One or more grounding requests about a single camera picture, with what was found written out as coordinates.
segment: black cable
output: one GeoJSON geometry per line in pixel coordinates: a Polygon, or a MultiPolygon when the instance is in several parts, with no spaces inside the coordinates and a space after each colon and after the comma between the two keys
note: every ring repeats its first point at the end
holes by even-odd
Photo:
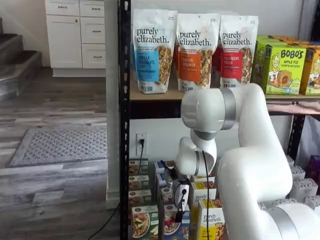
{"type": "Polygon", "coordinates": [[[207,188],[207,202],[206,202],[206,234],[207,234],[207,239],[210,240],[209,237],[209,175],[208,175],[208,166],[207,166],[207,161],[206,161],[206,155],[205,152],[202,151],[203,159],[204,159],[204,164],[205,164],[205,173],[206,173],[206,188],[207,188]]]}
{"type": "Polygon", "coordinates": [[[98,230],[96,231],[94,234],[92,234],[88,240],[91,240],[95,235],[97,235],[98,233],[101,232],[102,229],[104,229],[105,226],[107,226],[107,224],[110,222],[110,220],[112,219],[112,217],[115,215],[115,213],[117,212],[118,208],[120,206],[120,203],[118,204],[118,206],[116,206],[114,212],[112,213],[112,215],[110,216],[110,218],[105,222],[105,224],[98,230]]]}
{"type": "Polygon", "coordinates": [[[140,168],[141,168],[141,159],[142,159],[142,154],[144,153],[145,140],[144,139],[140,139],[139,143],[141,144],[141,155],[140,155],[140,163],[139,163],[139,169],[138,169],[137,174],[139,174],[140,168]]]}

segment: orange label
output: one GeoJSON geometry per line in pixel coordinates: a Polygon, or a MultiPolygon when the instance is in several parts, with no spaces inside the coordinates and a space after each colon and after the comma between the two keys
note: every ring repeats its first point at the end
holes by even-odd
{"type": "Polygon", "coordinates": [[[179,78],[185,81],[200,82],[201,54],[197,50],[179,51],[179,78]]]}

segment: pumpkin cinnamon granola bag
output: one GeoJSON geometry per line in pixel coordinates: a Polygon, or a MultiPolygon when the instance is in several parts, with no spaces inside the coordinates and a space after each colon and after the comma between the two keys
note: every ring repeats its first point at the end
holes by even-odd
{"type": "Polygon", "coordinates": [[[218,44],[219,26],[220,14],[178,14],[179,90],[210,88],[212,56],[218,44]]]}

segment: electrical outlet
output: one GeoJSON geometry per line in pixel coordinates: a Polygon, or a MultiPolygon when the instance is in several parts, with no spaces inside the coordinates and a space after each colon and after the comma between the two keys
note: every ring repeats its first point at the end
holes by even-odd
{"type": "Polygon", "coordinates": [[[136,156],[139,158],[142,150],[142,145],[140,144],[141,139],[144,139],[143,153],[142,153],[142,157],[144,157],[148,154],[148,134],[147,133],[136,134],[136,156]]]}

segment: white cabinet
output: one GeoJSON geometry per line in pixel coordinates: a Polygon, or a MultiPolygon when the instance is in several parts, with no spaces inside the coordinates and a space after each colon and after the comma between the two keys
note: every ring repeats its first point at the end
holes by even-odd
{"type": "Polygon", "coordinates": [[[81,17],[81,37],[83,44],[105,43],[105,19],[99,17],[81,17]]]}
{"type": "Polygon", "coordinates": [[[79,0],[45,0],[48,15],[79,16],[79,0]]]}
{"type": "Polygon", "coordinates": [[[105,69],[106,46],[104,44],[82,44],[83,68],[105,69]]]}
{"type": "Polygon", "coordinates": [[[46,16],[52,68],[82,68],[80,18],[46,16]]]}
{"type": "Polygon", "coordinates": [[[105,17],[104,1],[98,0],[80,0],[81,17],[105,17]]]}

